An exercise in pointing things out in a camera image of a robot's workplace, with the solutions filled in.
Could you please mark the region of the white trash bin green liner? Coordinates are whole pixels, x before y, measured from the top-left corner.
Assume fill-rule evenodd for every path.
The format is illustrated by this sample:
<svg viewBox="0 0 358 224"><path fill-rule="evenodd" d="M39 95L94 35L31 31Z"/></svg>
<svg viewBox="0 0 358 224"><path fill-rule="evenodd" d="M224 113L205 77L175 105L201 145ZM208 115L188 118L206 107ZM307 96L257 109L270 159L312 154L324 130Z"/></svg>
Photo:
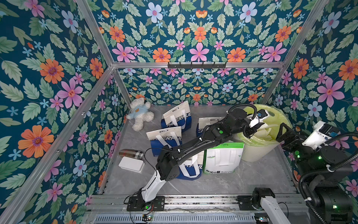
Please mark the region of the white trash bin green liner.
<svg viewBox="0 0 358 224"><path fill-rule="evenodd" d="M263 121L264 125L251 138L245 137L243 133L233 136L233 141L244 143L241 159L247 162L255 162L262 159L279 145L276 138L282 123L292 128L290 121L282 110L262 104L255 104L255 107L258 111L266 110L268 112L268 118L265 118Z"/></svg>

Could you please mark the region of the white bag green top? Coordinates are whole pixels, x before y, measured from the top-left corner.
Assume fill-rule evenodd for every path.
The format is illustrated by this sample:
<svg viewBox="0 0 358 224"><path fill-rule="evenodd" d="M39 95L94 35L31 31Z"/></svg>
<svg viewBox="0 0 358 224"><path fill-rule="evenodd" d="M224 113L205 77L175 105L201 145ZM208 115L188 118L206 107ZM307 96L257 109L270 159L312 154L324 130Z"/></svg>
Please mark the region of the white bag green top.
<svg viewBox="0 0 358 224"><path fill-rule="evenodd" d="M242 142L228 142L205 150L204 173L233 173L240 164L243 149L244 143Z"/></svg>

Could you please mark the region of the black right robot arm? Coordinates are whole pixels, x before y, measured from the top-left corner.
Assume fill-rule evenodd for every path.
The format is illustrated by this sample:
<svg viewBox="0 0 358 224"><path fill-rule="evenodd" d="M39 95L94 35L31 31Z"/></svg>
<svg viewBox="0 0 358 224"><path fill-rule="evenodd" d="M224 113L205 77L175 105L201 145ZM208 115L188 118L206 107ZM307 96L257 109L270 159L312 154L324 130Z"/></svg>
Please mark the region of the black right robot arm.
<svg viewBox="0 0 358 224"><path fill-rule="evenodd" d="M276 142L293 154L300 174L298 190L309 208L313 224L349 224L353 218L353 203L338 183L353 172L351 162L358 153L348 156L344 148L333 143L345 137L357 137L357 132L340 133L325 122L318 122L310 136L304 138L285 123L279 125Z"/></svg>

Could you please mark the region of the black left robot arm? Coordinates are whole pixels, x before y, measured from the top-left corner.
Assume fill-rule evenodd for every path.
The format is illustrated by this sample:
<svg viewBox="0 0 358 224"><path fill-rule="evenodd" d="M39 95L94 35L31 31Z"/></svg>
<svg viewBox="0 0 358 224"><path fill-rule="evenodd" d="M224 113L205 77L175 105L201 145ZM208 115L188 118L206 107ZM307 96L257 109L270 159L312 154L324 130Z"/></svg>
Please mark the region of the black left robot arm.
<svg viewBox="0 0 358 224"><path fill-rule="evenodd" d="M267 110L258 110L254 105L234 105L223 119L205 126L199 137L179 146L163 147L148 184L125 199L127 211L163 211L157 193L165 183L179 176L180 165L204 150L226 143L235 134L251 138L268 117Z"/></svg>

